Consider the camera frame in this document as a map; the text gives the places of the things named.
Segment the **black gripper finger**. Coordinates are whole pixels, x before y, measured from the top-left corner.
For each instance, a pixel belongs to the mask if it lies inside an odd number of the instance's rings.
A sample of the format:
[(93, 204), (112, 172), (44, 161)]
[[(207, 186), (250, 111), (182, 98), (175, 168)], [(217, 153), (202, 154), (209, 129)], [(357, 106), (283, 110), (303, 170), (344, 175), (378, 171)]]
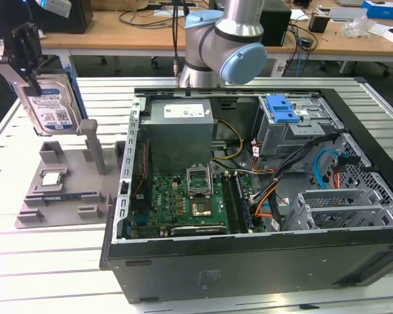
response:
[(12, 42), (17, 68), (21, 70), (21, 77), (29, 86), (28, 95), (40, 96), (41, 87), (35, 76), (42, 59), (37, 26), (33, 23), (25, 23), (17, 27), (12, 31)]

